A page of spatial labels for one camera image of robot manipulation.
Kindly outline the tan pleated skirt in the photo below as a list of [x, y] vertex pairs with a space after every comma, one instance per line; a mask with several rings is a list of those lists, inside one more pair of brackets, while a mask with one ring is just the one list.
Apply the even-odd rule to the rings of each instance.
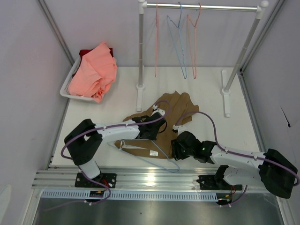
[[171, 140], [176, 139], [177, 134], [173, 132], [173, 125], [184, 125], [192, 121], [192, 114], [185, 115], [188, 112], [199, 111], [199, 106], [192, 103], [190, 95], [186, 92], [165, 93], [158, 99], [158, 107], [167, 111], [168, 106], [171, 107], [170, 112], [165, 119], [167, 125], [160, 128], [160, 134], [157, 135], [156, 140], [127, 140], [116, 141], [114, 146], [122, 148], [125, 152], [134, 156], [145, 158], [166, 159], [172, 158]]

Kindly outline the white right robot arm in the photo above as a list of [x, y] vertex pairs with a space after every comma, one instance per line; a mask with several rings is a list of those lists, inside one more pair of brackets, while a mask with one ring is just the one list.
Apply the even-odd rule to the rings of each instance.
[[295, 183], [297, 168], [280, 152], [246, 154], [241, 150], [224, 151], [212, 141], [199, 141], [184, 131], [171, 141], [172, 157], [184, 160], [193, 157], [200, 163], [218, 167], [214, 175], [199, 176], [202, 190], [242, 190], [243, 186], [266, 188], [271, 194], [289, 199]]

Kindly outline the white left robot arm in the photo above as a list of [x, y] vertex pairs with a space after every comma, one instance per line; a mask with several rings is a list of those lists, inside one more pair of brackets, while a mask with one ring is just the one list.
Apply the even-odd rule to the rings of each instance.
[[97, 125], [91, 119], [83, 120], [64, 139], [70, 159], [86, 175], [90, 187], [101, 184], [101, 171], [94, 159], [100, 146], [118, 140], [156, 140], [166, 130], [164, 113], [155, 111], [151, 116], [134, 117], [122, 123]]

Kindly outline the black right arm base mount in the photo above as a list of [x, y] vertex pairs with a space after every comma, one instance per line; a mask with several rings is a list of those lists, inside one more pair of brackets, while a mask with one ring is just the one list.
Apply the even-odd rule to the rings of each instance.
[[196, 182], [199, 183], [200, 189], [230, 191], [234, 187], [234, 190], [241, 191], [242, 185], [233, 186], [224, 180], [224, 174], [228, 168], [228, 165], [221, 165], [214, 175], [199, 175]]

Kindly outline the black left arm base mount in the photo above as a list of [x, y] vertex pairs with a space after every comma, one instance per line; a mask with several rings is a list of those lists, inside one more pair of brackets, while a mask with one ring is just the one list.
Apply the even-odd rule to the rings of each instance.
[[[106, 185], [109, 188], [115, 188], [117, 181], [116, 173], [102, 173], [99, 176], [93, 178], [94, 181]], [[76, 188], [103, 188], [103, 186], [96, 184], [95, 182], [89, 181], [80, 172], [77, 174], [75, 179]]]

